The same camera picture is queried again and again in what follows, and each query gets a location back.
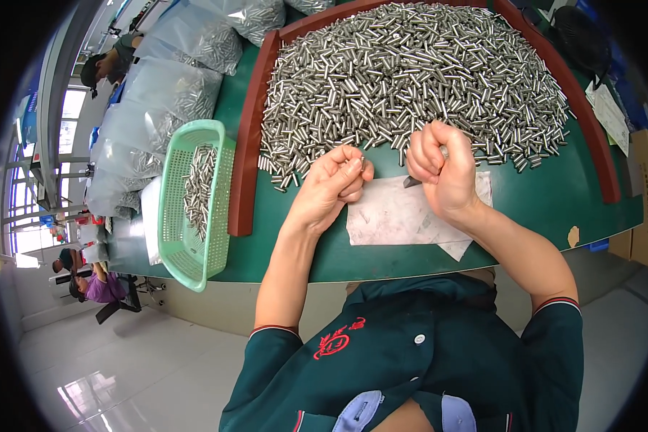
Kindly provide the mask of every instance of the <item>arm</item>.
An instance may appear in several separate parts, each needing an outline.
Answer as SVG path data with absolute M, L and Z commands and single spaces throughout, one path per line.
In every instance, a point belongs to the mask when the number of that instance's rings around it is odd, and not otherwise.
M 130 45 L 132 45 L 132 48 L 137 49 L 143 39 L 144 36 L 137 36 L 135 39 L 132 39 L 132 43 Z
M 94 273 L 96 273 L 96 277 L 99 278 L 99 281 L 105 282 L 106 281 L 105 270 L 101 266 L 101 264 L 100 263 L 94 263 L 94 264 L 92 264 L 91 267 L 93 268 Z
M 533 312 L 553 297 L 579 301 L 569 265 L 545 237 L 482 202 L 466 211 L 457 226 L 494 256 L 511 279 L 530 294 Z
M 69 256 L 72 258 L 72 269 L 69 272 L 72 274 L 77 274 L 77 271 L 79 269 L 79 266 L 77 265 L 77 251 L 70 249 Z
M 254 328 L 277 325 L 297 331 L 305 306 L 314 248 L 346 203 L 362 197 L 372 164 L 361 166 L 362 152 L 339 146 L 312 164 L 293 201 L 271 253 L 257 296 Z
M 446 160 L 440 145 L 449 151 Z M 531 295 L 534 312 L 550 298 L 578 301 L 573 275 L 557 248 L 479 200 L 475 160 L 466 135 L 434 121 L 410 136 L 407 157 L 408 173 L 423 182 L 432 210 L 492 254 Z

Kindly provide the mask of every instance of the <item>woman's right hand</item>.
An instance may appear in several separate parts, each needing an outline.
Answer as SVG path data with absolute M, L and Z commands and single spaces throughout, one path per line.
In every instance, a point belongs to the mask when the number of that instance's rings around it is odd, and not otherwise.
M 449 157 L 444 158 L 440 146 Z M 451 225 L 462 221 L 482 202 L 475 193 L 475 159 L 471 141 L 459 129 L 435 120 L 410 135 L 408 173 L 422 181 L 432 211 Z

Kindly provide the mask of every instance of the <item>woman in purple shirt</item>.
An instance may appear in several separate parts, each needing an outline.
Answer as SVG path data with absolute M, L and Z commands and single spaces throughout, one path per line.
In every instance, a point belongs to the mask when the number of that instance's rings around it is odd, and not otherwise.
M 69 293 L 79 300 L 93 300 L 97 303 L 110 303 L 122 300 L 129 294 L 129 289 L 121 283 L 117 274 L 106 273 L 99 263 L 93 264 L 94 274 L 87 281 L 85 278 L 75 276 L 69 283 Z

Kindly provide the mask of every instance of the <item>green table surface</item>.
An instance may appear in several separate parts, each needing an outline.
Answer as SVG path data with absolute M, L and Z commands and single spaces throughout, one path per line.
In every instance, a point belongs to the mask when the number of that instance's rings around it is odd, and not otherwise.
M 288 22 L 304 15 L 288 9 Z M 252 68 L 259 49 L 243 43 L 243 53 L 237 73 L 225 76 L 218 96 L 214 119 L 226 127 L 226 134 L 235 139 L 242 113 L 242 104 Z M 583 88 L 588 80 L 573 72 Z M 568 146 L 561 156 L 543 160 L 541 167 L 517 174 L 512 164 L 483 166 L 478 170 L 491 172 L 493 207 L 520 225 L 547 237 L 559 250 L 569 249 L 567 240 L 573 226 L 580 230 L 578 246 L 607 238 L 643 221 L 641 195 L 622 197 L 616 204 L 603 204 L 600 184 L 590 152 L 579 124 L 570 119 L 565 130 Z M 625 165 L 624 154 L 612 146 L 612 158 L 617 168 Z M 398 153 L 388 145 L 370 149 L 365 157 L 374 163 L 375 178 L 407 175 L 398 166 Z M 281 224 L 298 188 L 290 187 L 286 194 L 274 191 L 270 175 L 259 171 L 254 203 L 252 235 L 231 237 L 225 270 L 211 281 L 260 282 L 267 270 L 269 258 Z M 311 282 L 365 281 L 425 274 L 457 272 L 486 267 L 497 263 L 476 243 L 472 243 L 461 261 L 455 261 L 436 245 L 351 246 L 346 231 L 347 209 L 344 208 L 334 224 L 322 235 L 316 248 L 310 272 Z M 115 219 L 108 237 L 108 269 L 115 272 L 171 278 L 163 264 L 149 265 L 141 215 L 132 221 Z

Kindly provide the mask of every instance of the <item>black chair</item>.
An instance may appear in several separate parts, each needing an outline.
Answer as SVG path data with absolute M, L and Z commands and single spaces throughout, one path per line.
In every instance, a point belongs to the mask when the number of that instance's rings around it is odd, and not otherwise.
M 132 274 L 127 274 L 126 276 L 118 277 L 118 279 L 120 281 L 126 281 L 128 283 L 129 294 L 127 295 L 126 299 L 129 300 L 129 303 L 125 302 L 124 300 L 118 300 L 111 301 L 110 303 L 105 305 L 99 312 L 96 313 L 96 321 L 99 323 L 99 325 L 103 324 L 106 319 L 110 318 L 111 315 L 113 315 L 120 309 L 129 310 L 131 312 L 141 312 L 141 302 L 139 301 L 139 295 L 137 292 L 138 287 L 135 285 L 135 281 L 137 281 L 138 278 Z M 150 294 L 151 298 L 157 304 L 159 304 L 159 306 L 163 306 L 163 300 L 156 301 L 156 299 L 153 298 L 153 291 L 166 289 L 165 283 L 160 287 L 156 287 L 154 285 L 151 285 L 151 283 L 148 281 L 148 278 L 144 277 L 144 282 L 142 283 L 140 288 L 146 288 L 146 291 L 141 292 Z

